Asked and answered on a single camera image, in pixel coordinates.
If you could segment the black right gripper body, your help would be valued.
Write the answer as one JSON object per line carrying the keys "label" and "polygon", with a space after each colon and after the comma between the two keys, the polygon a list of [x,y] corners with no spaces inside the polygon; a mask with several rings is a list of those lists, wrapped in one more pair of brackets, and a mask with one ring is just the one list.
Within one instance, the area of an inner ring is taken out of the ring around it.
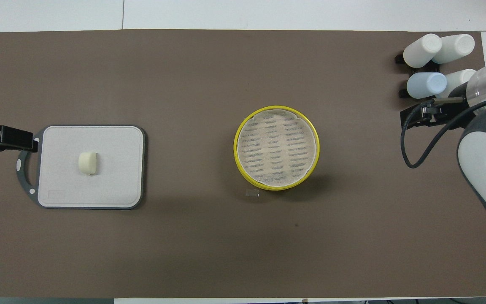
{"label": "black right gripper body", "polygon": [[443,125],[469,107],[466,82],[453,89],[447,98],[425,100],[421,110],[421,123],[422,125]]}

